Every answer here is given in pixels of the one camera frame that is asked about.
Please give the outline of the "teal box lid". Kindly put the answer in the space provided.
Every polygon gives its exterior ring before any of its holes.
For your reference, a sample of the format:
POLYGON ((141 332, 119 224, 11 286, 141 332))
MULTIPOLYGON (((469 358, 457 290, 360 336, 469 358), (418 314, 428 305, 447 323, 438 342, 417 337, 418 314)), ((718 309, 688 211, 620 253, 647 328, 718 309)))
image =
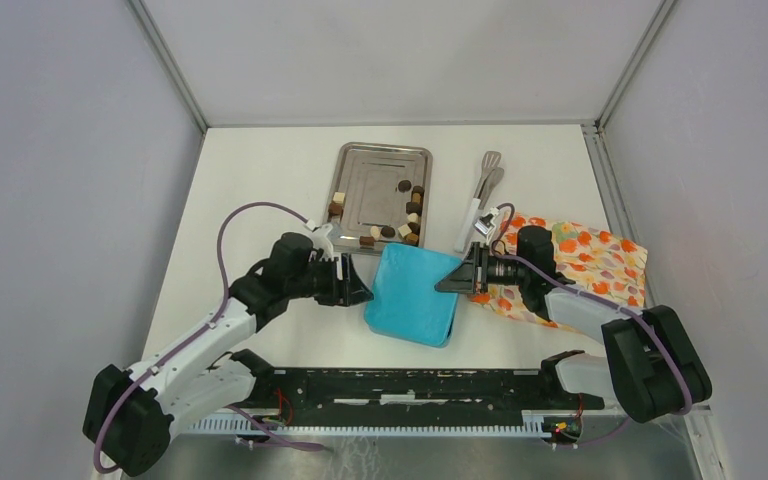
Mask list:
POLYGON ((364 320, 371 331, 442 348, 451 336, 458 302, 456 293, 442 293, 436 284, 460 264, 460 259, 414 246, 389 244, 372 285, 374 299, 364 320))

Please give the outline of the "metal serving tongs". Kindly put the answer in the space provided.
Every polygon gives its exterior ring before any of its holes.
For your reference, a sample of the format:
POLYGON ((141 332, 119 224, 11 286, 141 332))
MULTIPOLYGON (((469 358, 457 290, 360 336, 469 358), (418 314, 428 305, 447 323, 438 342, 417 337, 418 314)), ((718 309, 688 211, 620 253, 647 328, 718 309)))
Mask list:
POLYGON ((479 213, 486 207, 494 189, 504 177, 504 168, 501 166, 502 154, 498 151, 486 151, 481 163, 481 174, 477 182, 474 194, 458 235, 455 237, 453 249, 456 253, 464 253, 472 236, 473 224, 479 213))

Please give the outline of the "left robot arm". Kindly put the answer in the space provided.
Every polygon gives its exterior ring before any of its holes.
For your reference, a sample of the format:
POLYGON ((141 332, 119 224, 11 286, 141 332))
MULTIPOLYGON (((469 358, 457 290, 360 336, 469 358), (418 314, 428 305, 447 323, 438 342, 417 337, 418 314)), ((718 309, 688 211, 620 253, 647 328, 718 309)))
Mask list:
POLYGON ((326 236, 288 232, 269 256, 226 286, 218 305, 196 326, 149 359, 94 378, 83 423, 102 474, 141 475, 184 429, 215 411, 244 401, 266 405, 273 379, 253 362, 231 359, 210 366, 282 315, 292 300, 350 307, 373 299, 352 258, 335 253, 326 236))

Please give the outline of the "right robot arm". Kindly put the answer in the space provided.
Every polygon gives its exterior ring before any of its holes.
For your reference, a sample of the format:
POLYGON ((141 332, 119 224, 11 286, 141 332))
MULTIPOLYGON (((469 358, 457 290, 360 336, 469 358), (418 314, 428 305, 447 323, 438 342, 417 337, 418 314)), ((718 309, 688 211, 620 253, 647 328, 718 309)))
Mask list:
POLYGON ((492 286, 514 287, 529 312, 604 348, 602 357, 571 351, 546 359, 541 369, 547 374, 537 382, 545 405, 562 408, 587 394, 616 402, 632 420, 646 423, 686 414, 712 397, 710 376, 676 311, 618 304, 575 284, 557 269, 549 230, 521 228, 513 255, 473 243, 435 289, 477 295, 492 286))

